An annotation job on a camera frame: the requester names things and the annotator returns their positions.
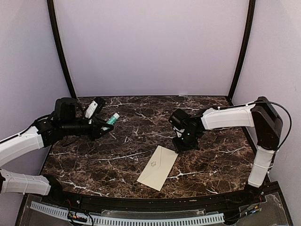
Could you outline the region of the small glue bottle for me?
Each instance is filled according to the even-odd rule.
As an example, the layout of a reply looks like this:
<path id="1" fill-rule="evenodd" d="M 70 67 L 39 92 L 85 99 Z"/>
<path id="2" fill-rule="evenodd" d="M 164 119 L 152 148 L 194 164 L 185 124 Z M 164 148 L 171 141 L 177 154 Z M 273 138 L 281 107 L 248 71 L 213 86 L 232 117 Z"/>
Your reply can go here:
<path id="1" fill-rule="evenodd" d="M 111 116 L 108 121 L 106 121 L 105 125 L 106 127 L 102 127 L 103 131 L 107 130 L 113 130 L 114 129 L 114 123 L 119 119 L 120 115 L 118 113 L 114 113 L 113 116 Z"/>

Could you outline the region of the cream envelope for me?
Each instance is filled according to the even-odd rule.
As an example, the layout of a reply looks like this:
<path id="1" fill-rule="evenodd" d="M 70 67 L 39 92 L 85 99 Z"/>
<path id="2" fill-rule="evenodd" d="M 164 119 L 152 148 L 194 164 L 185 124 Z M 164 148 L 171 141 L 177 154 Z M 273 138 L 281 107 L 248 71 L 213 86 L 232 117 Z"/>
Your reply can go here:
<path id="1" fill-rule="evenodd" d="M 158 146 L 137 182 L 161 191 L 177 157 L 178 154 L 175 151 Z"/>

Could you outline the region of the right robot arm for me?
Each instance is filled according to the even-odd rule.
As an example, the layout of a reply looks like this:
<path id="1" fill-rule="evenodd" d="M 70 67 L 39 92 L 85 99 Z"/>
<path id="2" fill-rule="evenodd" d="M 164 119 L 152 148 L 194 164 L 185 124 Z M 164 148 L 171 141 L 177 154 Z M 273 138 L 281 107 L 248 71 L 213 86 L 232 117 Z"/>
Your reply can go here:
<path id="1" fill-rule="evenodd" d="M 247 181 L 249 187 L 240 193 L 242 203 L 250 204 L 258 197 L 257 188 L 263 185 L 277 152 L 288 138 L 281 138 L 283 120 L 276 106 L 287 111 L 264 96 L 246 104 L 200 109 L 194 114 L 176 109 L 168 120 L 175 132 L 175 152 L 199 150 L 198 139 L 208 130 L 241 127 L 255 154 Z"/>

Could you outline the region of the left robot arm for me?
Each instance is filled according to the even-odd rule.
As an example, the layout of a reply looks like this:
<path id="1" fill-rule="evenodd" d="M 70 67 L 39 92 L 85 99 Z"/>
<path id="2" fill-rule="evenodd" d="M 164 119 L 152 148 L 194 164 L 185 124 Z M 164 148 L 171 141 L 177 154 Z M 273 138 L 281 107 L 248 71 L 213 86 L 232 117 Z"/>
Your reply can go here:
<path id="1" fill-rule="evenodd" d="M 31 151 L 54 145 L 69 136 L 87 136 L 91 141 L 101 138 L 114 129 L 119 118 L 115 113 L 108 121 L 98 118 L 105 100 L 96 97 L 83 109 L 70 97 L 57 99 L 51 114 L 36 119 L 27 129 L 0 142 L 0 164 L 6 163 Z M 0 170 L 0 192 L 39 194 L 48 196 L 56 205 L 66 202 L 62 185 L 52 175 L 26 175 Z"/>

